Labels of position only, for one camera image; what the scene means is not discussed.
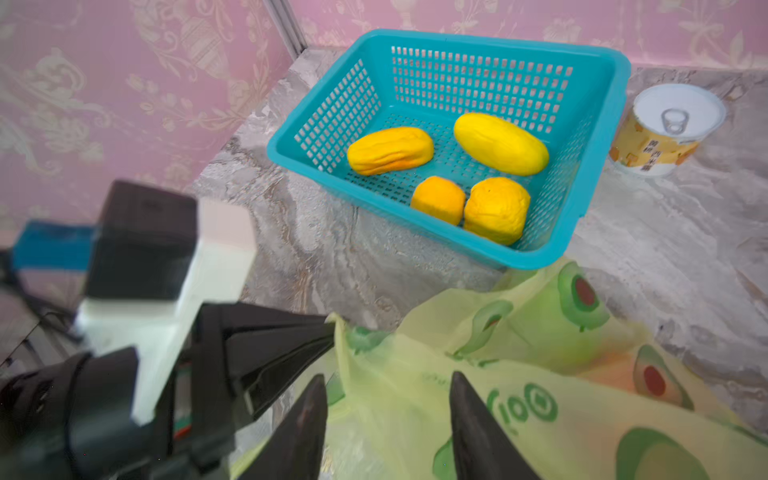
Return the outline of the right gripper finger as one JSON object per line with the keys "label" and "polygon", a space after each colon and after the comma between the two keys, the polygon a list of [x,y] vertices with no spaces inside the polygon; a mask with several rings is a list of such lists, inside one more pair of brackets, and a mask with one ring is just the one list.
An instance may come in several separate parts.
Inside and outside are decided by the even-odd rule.
{"label": "right gripper finger", "polygon": [[449,404],[458,479],[539,480],[462,372],[452,374]]}

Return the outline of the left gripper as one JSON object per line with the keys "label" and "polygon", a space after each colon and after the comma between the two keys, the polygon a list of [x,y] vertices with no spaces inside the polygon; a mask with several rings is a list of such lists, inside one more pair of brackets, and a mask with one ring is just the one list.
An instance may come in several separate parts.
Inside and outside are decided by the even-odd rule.
{"label": "left gripper", "polygon": [[[2,380],[2,478],[229,478],[234,393],[244,403],[240,417],[257,420],[334,346],[334,322],[240,320],[248,310],[201,308],[193,343],[173,360],[145,425],[131,415],[140,365],[133,347]],[[318,374],[239,479],[318,479],[327,418]]]}

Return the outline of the yellow-green plastic bag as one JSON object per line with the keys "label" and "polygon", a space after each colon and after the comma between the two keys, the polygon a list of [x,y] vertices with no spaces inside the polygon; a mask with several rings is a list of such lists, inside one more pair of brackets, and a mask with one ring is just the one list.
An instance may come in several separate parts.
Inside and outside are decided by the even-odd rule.
{"label": "yellow-green plastic bag", "polygon": [[615,318],[580,266],[448,289],[394,332],[338,320],[315,375],[329,403],[328,479],[452,479],[452,375],[543,479],[763,479],[767,440],[658,345]]}

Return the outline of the yellow lemon fruit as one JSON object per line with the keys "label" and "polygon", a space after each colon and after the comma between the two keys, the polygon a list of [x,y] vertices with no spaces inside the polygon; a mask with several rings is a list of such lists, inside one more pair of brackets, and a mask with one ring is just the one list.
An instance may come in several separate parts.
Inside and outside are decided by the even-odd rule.
{"label": "yellow lemon fruit", "polygon": [[494,177],[475,184],[464,208],[464,229],[509,246],[521,239],[531,204],[528,191],[517,182]]}

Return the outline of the orange fruit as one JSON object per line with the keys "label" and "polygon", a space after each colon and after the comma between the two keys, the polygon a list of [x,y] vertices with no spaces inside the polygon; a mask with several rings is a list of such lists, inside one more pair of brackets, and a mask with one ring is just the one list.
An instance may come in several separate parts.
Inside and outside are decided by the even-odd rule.
{"label": "orange fruit", "polygon": [[432,176],[414,190],[410,207],[457,226],[463,219],[466,195],[450,180]]}

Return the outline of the ridged yellow-orange fruit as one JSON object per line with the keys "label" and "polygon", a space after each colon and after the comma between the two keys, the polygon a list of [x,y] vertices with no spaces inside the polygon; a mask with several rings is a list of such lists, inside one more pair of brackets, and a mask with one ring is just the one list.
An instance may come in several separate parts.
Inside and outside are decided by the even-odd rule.
{"label": "ridged yellow-orange fruit", "polygon": [[432,160],[432,138],[415,127],[397,127],[366,135],[347,150],[350,168],[362,176],[409,170]]}

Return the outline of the smooth yellow mango fruit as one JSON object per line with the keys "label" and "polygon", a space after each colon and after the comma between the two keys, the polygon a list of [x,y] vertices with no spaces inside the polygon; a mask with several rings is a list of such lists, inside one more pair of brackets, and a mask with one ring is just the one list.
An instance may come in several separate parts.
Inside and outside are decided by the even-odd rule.
{"label": "smooth yellow mango fruit", "polygon": [[492,115],[461,115],[454,124],[454,136],[474,160],[506,174],[536,175],[549,163],[549,151],[540,140]]}

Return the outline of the yellow drink can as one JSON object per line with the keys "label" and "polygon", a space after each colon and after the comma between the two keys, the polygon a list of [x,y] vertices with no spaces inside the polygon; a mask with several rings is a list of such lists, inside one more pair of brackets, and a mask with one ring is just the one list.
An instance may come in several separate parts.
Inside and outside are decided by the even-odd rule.
{"label": "yellow drink can", "polygon": [[725,121],[724,103],[693,85],[661,84],[634,99],[609,158],[619,169],[662,177],[682,165]]}

